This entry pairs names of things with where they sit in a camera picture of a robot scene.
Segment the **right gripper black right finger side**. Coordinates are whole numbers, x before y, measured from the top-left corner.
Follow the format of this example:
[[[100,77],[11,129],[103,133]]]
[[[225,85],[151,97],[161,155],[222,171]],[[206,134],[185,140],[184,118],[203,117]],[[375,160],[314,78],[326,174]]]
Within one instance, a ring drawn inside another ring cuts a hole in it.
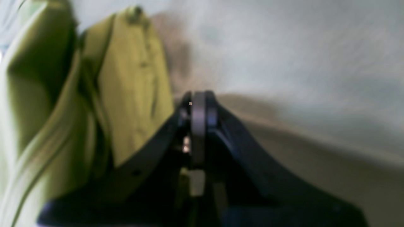
[[[205,105],[205,165],[223,227],[368,226],[361,209],[276,161],[212,91]]]

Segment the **right gripper black left finger side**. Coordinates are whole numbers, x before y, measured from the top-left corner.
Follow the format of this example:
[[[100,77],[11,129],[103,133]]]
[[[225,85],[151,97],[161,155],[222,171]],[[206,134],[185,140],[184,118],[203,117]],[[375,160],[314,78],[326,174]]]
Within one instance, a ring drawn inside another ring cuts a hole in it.
[[[39,227],[163,227],[183,201],[204,193],[206,93],[188,92],[174,114],[128,161],[47,203]]]

